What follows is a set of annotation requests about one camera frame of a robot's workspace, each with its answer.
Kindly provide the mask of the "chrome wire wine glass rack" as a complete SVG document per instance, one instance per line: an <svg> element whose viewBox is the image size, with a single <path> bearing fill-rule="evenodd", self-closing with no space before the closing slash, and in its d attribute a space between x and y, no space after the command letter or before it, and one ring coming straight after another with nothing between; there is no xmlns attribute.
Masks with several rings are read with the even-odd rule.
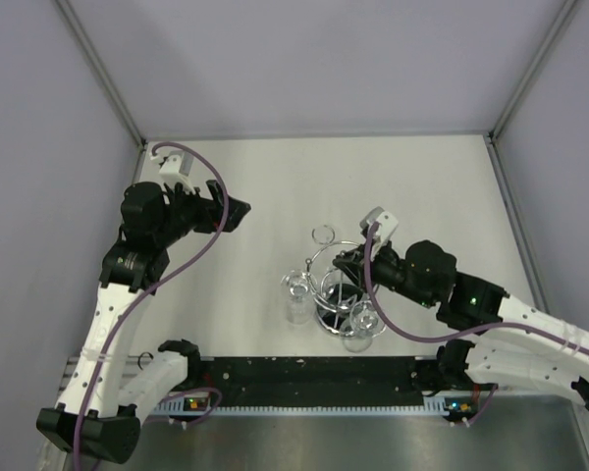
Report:
<svg viewBox="0 0 589 471"><path fill-rule="evenodd" d="M315 226L311 238L315 248L305 259L304 273L311 283L315 318L326 333L336 337L346 335L350 311L364 293L333 261L358 248L358 244L340 239L338 231L329 224Z"/></svg>

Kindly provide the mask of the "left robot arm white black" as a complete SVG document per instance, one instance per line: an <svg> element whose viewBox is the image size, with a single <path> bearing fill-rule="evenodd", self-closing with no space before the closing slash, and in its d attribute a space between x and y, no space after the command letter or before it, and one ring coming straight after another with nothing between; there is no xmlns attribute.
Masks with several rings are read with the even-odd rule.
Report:
<svg viewBox="0 0 589 471"><path fill-rule="evenodd" d="M39 411L36 428L69 452L74 467L83 457L127 462L148 415L170 393L201 387L198 347L165 340L150 363L128 383L122 378L136 328L156 291L170 279L168 249L190 233L217 237L233 232L249 203L226 194L216 180L209 197L182 183L129 186L122 224L102 261L97 301L73 375L52 407Z"/></svg>

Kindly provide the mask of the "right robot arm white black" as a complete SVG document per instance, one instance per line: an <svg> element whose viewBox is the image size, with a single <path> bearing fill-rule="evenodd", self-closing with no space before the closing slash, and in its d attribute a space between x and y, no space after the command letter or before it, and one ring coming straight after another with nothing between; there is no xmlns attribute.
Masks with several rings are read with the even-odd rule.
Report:
<svg viewBox="0 0 589 471"><path fill-rule="evenodd" d="M558 395L589 412L589 332L554 318L504 288L457 270L456 259L422 240L399 256L390 244L366 242L343 251L333 265L369 297L376 314L400 337L434 343L438 373L448 387L511 386ZM435 308L445 336L412 334L393 323L378 287L423 308Z"/></svg>

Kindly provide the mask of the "clear glass on rack left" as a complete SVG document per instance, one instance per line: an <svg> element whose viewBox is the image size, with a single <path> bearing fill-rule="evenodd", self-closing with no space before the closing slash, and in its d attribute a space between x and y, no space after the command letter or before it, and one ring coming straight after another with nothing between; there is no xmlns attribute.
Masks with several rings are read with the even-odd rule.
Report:
<svg viewBox="0 0 589 471"><path fill-rule="evenodd" d="M296 326L307 323L314 311L310 281L300 270L291 270L281 281L287 320Z"/></svg>

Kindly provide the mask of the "clear glass on rack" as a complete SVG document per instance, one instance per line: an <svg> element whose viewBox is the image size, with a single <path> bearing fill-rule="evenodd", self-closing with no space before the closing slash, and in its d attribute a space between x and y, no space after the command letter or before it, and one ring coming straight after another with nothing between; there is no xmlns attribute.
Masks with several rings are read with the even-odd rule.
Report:
<svg viewBox="0 0 589 471"><path fill-rule="evenodd" d="M281 281L287 320L296 326L307 323L314 311L310 281L300 270L291 270Z"/></svg>
<svg viewBox="0 0 589 471"><path fill-rule="evenodd" d="M373 303L366 299L358 301L350 310L340 327L340 338L344 348L350 353L361 353L386 328Z"/></svg>

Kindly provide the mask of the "clear glass on rack front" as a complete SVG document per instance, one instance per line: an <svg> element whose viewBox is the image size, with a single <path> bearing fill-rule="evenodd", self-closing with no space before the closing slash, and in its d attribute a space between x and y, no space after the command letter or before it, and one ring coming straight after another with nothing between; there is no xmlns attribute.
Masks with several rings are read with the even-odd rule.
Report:
<svg viewBox="0 0 589 471"><path fill-rule="evenodd" d="M386 328L373 303L366 299L358 301L350 310L340 327L340 338L344 348L350 353L361 353Z"/></svg>

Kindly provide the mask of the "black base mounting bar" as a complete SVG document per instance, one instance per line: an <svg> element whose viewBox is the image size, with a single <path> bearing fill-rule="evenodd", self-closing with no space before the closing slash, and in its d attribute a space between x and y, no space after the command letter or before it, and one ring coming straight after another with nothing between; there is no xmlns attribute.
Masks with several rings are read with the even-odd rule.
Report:
<svg viewBox="0 0 589 471"><path fill-rule="evenodd" d="M215 357L197 379L223 393L224 407L420 405L447 390L434 360L414 357Z"/></svg>

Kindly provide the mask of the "left aluminium frame post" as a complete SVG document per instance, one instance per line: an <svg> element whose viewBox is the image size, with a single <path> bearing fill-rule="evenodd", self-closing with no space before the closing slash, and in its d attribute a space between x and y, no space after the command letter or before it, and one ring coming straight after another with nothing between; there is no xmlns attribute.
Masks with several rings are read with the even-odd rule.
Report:
<svg viewBox="0 0 589 471"><path fill-rule="evenodd" d="M116 115L116 118L124 130L129 134L134 145L138 149L141 149L144 146L145 138L138 129L118 86L112 79L107 66L104 64L104 61L86 31L73 2L68 0L52 0L51 3L76 42L78 50L91 70L103 92L103 95Z"/></svg>

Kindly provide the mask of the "aluminium frame post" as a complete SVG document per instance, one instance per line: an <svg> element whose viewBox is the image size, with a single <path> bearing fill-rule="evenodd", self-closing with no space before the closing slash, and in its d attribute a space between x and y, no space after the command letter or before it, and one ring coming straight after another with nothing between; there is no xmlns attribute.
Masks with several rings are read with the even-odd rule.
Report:
<svg viewBox="0 0 589 471"><path fill-rule="evenodd" d="M487 132L487 142L496 145L509 127L511 120L524 103L535 82L541 75L549 59L555 52L562 37L567 32L578 10L584 4L581 0L561 1L555 17L543 34L539 44L532 49L532 55L519 80L507 99L504 108L491 129Z"/></svg>
<svg viewBox="0 0 589 471"><path fill-rule="evenodd" d="M138 129L118 86L112 79L107 66L104 64L104 61L86 31L73 2L68 0L52 0L51 3L76 42L78 50L91 70L103 92L103 95L116 115L116 118L124 130L129 134L134 145L138 149L141 149L144 146L145 138Z"/></svg>

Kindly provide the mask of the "right aluminium frame post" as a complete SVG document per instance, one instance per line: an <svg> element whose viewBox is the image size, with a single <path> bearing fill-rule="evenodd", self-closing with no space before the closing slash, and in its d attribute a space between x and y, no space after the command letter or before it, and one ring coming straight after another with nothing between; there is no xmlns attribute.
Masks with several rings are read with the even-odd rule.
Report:
<svg viewBox="0 0 589 471"><path fill-rule="evenodd" d="M535 82L541 75L549 59L555 52L562 37L567 32L578 10L584 4L581 0L561 1L555 17L543 34L539 44L532 49L532 55L519 80L507 99L504 108L491 129L487 132L487 142L496 145L509 127L511 120L524 103Z"/></svg>

